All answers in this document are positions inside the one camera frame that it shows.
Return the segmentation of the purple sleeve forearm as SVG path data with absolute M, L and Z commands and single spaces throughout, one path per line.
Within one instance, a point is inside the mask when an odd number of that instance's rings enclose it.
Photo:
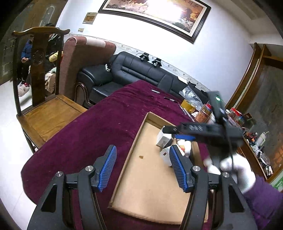
M 256 176 L 253 187 L 244 198 L 258 229 L 282 229 L 282 192 Z

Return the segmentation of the right white gloved hand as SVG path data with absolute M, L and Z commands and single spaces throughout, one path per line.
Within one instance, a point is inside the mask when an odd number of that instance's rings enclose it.
M 248 160 L 237 153 L 223 159 L 219 164 L 220 169 L 213 165 L 210 157 L 203 161 L 203 165 L 208 173 L 216 175 L 220 175 L 222 172 L 229 173 L 236 181 L 242 194 L 248 192 L 256 182 L 256 176 L 251 170 Z

